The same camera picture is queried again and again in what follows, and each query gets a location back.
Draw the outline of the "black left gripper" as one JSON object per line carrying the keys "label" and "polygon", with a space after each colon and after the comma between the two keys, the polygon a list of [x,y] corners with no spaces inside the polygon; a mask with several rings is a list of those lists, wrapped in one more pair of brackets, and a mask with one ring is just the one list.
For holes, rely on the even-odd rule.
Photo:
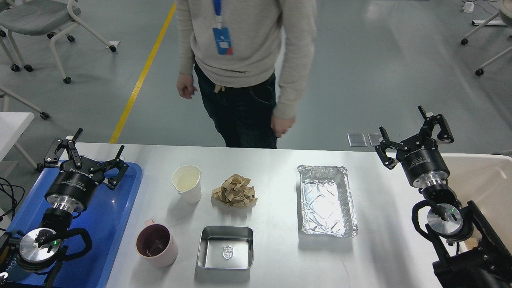
{"label": "black left gripper", "polygon": [[[63,151],[66,151],[68,159],[72,160],[75,168],[82,168],[82,159],[75,145],[82,132],[83,129],[79,128],[71,139],[55,138],[44,157],[44,162],[38,164],[38,171],[42,172],[44,168],[57,168]],[[115,190],[120,184],[129,168],[129,165],[121,159],[124,148],[125,146],[121,145],[114,159],[98,162],[90,167],[89,174],[73,168],[69,171],[60,171],[44,198],[52,205],[73,206],[74,212],[86,211],[102,182],[110,190]],[[117,175],[108,178],[105,182],[105,173],[113,169],[118,170]]]}

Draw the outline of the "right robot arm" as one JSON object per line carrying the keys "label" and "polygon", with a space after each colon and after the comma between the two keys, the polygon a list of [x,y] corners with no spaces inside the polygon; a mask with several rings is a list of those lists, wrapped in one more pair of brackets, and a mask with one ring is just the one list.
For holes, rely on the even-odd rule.
{"label": "right robot arm", "polygon": [[418,133],[394,142],[381,126],[375,151],[386,168],[401,164],[408,184],[424,197],[413,206],[411,221],[433,245],[435,276],[443,288],[510,288],[510,251],[475,202],[463,206],[448,185],[438,142],[455,139],[445,117],[418,110],[424,120]]}

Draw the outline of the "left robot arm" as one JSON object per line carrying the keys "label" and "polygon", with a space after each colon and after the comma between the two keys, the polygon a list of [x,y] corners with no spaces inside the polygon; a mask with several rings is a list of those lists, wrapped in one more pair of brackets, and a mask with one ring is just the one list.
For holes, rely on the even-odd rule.
{"label": "left robot arm", "polygon": [[70,139],[55,138],[39,170],[58,168],[59,171],[44,199],[50,205],[37,228],[24,233],[7,231],[1,236],[1,286],[27,288],[28,284],[14,283],[11,260],[15,265],[46,278],[44,288],[53,287],[66,261],[84,257],[92,249],[91,235],[86,228],[71,228],[72,221],[86,211],[97,188],[104,184],[115,190],[129,166],[122,160],[121,145],[113,159],[100,162],[80,155],[76,142],[83,129]]}

